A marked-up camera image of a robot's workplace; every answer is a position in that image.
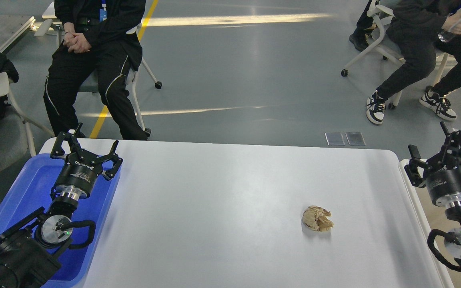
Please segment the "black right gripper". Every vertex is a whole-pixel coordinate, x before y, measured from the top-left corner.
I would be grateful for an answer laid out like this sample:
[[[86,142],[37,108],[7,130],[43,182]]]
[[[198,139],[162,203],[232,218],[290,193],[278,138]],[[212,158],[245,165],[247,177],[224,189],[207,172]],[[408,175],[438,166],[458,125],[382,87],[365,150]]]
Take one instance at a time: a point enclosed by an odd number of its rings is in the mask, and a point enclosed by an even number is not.
[[[454,201],[461,201],[461,130],[449,130],[440,122],[446,139],[439,152],[439,160],[421,160],[417,146],[408,145],[411,158],[404,170],[412,186],[428,189],[432,204],[450,207]],[[419,168],[425,172],[421,176]]]

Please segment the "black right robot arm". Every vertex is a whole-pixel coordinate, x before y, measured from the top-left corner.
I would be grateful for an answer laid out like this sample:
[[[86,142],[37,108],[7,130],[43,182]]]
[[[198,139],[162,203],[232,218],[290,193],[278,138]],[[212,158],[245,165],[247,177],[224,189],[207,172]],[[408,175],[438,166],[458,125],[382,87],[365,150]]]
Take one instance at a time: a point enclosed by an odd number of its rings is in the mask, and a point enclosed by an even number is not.
[[[422,159],[417,146],[409,145],[411,158],[404,170],[413,187],[426,188],[433,205],[460,224],[448,232],[431,230],[427,244],[441,264],[461,273],[461,130],[450,131],[445,122],[440,125],[446,139],[439,153]]]

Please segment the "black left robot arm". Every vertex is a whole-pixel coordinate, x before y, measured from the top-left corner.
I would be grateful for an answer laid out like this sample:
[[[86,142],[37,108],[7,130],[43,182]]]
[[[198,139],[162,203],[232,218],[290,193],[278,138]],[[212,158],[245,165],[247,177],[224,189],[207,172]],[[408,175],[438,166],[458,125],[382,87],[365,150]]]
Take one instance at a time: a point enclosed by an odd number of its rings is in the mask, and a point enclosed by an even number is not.
[[[123,162],[57,136],[24,165],[0,205],[0,288],[67,287],[91,264]]]

